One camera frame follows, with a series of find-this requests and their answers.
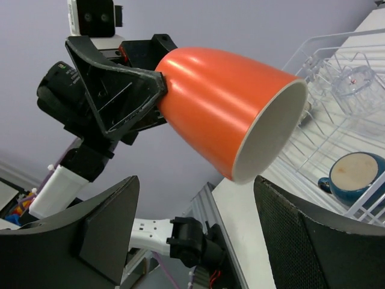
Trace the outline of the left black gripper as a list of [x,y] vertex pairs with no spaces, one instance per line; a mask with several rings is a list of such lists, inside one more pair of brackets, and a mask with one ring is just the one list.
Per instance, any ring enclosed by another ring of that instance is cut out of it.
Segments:
[[166,123],[157,104],[167,93],[155,69],[176,49],[168,34],[122,41],[99,50],[87,36],[70,36],[65,47],[73,61],[54,64],[37,88],[37,105],[85,139],[131,145],[140,131]]

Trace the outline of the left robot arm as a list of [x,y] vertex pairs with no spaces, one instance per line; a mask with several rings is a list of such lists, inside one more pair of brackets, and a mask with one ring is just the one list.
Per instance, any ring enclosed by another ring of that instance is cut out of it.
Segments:
[[156,71],[176,45],[167,34],[125,40],[99,49],[87,36],[65,42],[71,64],[55,63],[37,88],[39,109],[75,136],[29,207],[44,219],[65,210],[114,156],[119,143],[132,145],[141,131],[165,123],[158,102],[167,85]]

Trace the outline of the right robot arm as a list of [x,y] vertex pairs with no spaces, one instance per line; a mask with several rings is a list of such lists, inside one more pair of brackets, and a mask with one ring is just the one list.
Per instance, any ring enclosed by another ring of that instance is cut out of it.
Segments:
[[[98,196],[1,231],[2,288],[114,288],[121,283],[140,183],[128,177]],[[384,228],[332,213],[267,179],[254,198],[277,288],[383,288]],[[218,225],[167,221],[168,256],[211,275],[211,288],[240,281]]]

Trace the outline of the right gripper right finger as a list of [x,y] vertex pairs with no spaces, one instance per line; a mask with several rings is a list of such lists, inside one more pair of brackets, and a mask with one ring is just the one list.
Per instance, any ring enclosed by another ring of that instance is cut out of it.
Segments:
[[384,228],[349,219],[258,176],[253,185],[277,288],[384,288]]

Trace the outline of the orange mug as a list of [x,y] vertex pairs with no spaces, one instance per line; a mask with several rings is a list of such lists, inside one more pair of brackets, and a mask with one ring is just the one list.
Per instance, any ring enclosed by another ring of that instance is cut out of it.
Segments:
[[245,184],[277,158],[307,101],[304,79],[211,48],[178,48],[158,64],[170,126],[224,177]]

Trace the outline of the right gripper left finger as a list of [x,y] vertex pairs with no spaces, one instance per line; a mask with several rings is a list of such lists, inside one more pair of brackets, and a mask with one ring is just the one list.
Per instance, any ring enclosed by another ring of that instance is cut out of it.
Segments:
[[115,288],[121,284],[140,182],[19,229],[1,230],[1,288]]

